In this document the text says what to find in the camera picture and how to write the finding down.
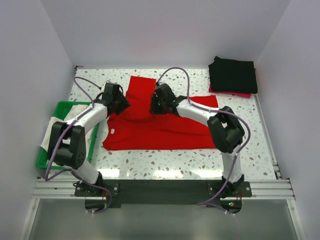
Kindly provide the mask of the red t shirt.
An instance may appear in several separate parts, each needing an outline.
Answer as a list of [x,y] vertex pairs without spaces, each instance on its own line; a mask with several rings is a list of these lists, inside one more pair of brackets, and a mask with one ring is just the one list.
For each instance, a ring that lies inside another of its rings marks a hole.
[[111,151],[214,149],[203,124],[173,114],[150,113],[155,87],[155,79],[131,76],[125,96],[130,106],[109,117],[103,147]]

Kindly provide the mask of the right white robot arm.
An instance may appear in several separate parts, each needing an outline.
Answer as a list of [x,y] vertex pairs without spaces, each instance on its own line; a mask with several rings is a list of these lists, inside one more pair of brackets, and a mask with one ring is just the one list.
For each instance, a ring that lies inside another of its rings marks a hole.
[[152,114],[172,114],[200,123],[208,128],[214,146],[221,152],[223,192],[230,197],[241,190],[244,175],[237,163],[245,131],[228,106],[211,108],[196,104],[186,96],[176,97],[166,83],[156,84],[151,96]]

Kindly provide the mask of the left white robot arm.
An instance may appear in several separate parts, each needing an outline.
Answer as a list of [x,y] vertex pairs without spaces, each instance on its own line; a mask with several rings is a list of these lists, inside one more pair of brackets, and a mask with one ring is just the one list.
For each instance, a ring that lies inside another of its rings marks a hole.
[[52,124],[47,157],[48,165],[44,179],[51,180],[52,164],[64,167],[83,182],[86,191],[99,196],[104,190],[102,175],[87,160],[86,135],[110,115],[119,115],[130,106],[123,88],[117,83],[107,82],[91,104],[81,113],[66,122]]

